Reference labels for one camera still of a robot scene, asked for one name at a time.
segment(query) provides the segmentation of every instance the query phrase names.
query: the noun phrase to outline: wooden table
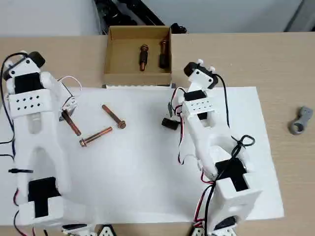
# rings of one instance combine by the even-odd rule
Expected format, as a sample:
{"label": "wooden table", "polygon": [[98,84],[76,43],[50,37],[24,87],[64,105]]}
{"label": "wooden table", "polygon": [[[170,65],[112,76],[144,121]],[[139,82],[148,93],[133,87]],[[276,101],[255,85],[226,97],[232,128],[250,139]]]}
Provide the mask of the wooden table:
{"label": "wooden table", "polygon": [[[19,50],[40,51],[47,61],[44,69],[56,78],[74,75],[83,86],[100,87],[106,39],[106,36],[0,38],[0,58]],[[187,80],[183,74],[187,62],[200,58],[205,64],[212,64],[229,86],[256,86],[258,89],[285,218],[246,222],[237,227],[237,234],[312,235],[315,118],[300,136],[291,135],[287,123],[295,118],[298,107],[306,105],[315,109],[315,34],[174,35],[172,54],[173,80],[178,85],[185,85]],[[190,224],[123,224],[114,228],[118,236],[184,236]],[[2,227],[0,234],[16,235],[12,227]]]}

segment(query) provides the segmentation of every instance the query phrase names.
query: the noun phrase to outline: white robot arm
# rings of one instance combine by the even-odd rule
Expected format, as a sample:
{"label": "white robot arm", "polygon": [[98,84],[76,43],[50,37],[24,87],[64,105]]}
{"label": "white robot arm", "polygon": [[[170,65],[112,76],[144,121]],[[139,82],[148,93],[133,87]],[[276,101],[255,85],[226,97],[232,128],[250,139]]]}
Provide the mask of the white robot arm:
{"label": "white robot arm", "polygon": [[[67,200],[71,189],[67,157],[59,143],[58,122],[71,114],[75,97],[49,72],[38,52],[21,53],[17,63],[5,62],[9,113],[14,124],[18,207],[22,225],[63,226],[89,220],[85,206]],[[38,159],[48,160],[48,176],[36,177]]]}
{"label": "white robot arm", "polygon": [[[245,138],[252,137],[245,135],[241,138],[232,133],[228,120],[226,122],[218,113],[211,95],[211,89],[218,83],[218,75],[202,63],[201,60],[190,62],[185,67],[191,86],[178,97],[176,107],[181,106],[182,111],[176,113],[189,130],[198,167],[213,181],[210,191],[213,195],[208,200],[209,208],[206,207],[204,227],[209,235],[213,231],[219,235],[220,231],[235,227],[247,218],[261,189],[251,157],[242,143]],[[213,147],[225,155],[214,155]]]}

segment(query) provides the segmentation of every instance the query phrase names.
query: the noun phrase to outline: hole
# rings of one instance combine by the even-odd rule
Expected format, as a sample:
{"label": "hole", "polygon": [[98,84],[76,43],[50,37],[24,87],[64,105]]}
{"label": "hole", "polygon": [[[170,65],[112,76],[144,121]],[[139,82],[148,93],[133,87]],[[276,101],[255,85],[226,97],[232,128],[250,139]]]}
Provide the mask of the hole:
{"label": "hole", "polygon": [[300,123],[293,124],[292,128],[293,128],[294,132],[296,132],[296,133],[300,133],[304,130],[303,125]]}

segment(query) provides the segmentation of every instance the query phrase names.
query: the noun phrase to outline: open cardboard box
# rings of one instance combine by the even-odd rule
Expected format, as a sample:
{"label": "open cardboard box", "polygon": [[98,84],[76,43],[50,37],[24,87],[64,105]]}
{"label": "open cardboard box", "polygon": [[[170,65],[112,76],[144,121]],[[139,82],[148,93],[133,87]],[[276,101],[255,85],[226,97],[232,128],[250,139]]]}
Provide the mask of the open cardboard box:
{"label": "open cardboard box", "polygon": [[[160,42],[168,41],[169,68],[159,68]],[[149,46],[148,63],[140,71],[140,47]],[[167,26],[111,26],[105,59],[106,85],[169,85],[171,31]]]}

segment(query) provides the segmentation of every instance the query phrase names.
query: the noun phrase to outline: white paper sheet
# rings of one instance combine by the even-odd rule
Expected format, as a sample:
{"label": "white paper sheet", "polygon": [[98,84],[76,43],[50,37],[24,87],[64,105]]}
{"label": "white paper sheet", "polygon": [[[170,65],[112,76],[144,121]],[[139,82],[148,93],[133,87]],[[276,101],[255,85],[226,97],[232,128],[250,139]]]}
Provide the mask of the white paper sheet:
{"label": "white paper sheet", "polygon": [[[284,210],[273,165],[265,122],[255,87],[228,88],[230,125],[240,135],[250,134],[256,144],[249,155],[261,176],[263,193],[248,219],[283,217]],[[221,88],[213,90],[219,99],[218,110],[225,114]],[[81,147],[79,138],[65,122],[58,129],[68,154],[72,191],[67,196],[87,204],[95,211],[95,223],[190,222],[206,185],[200,181],[196,160],[187,157],[185,165],[177,162],[179,129],[161,126],[167,117],[168,88],[85,88],[72,119],[83,137],[108,126],[112,133]],[[107,104],[126,120],[120,130],[101,109]],[[11,137],[3,108],[0,113],[0,141]],[[186,132],[182,157],[193,154],[194,147]],[[0,153],[10,153],[10,145],[0,146]],[[9,157],[0,157],[0,224],[11,225],[16,207],[12,197],[16,179],[7,172],[13,167]],[[36,175],[53,172],[49,160],[38,163]]]}

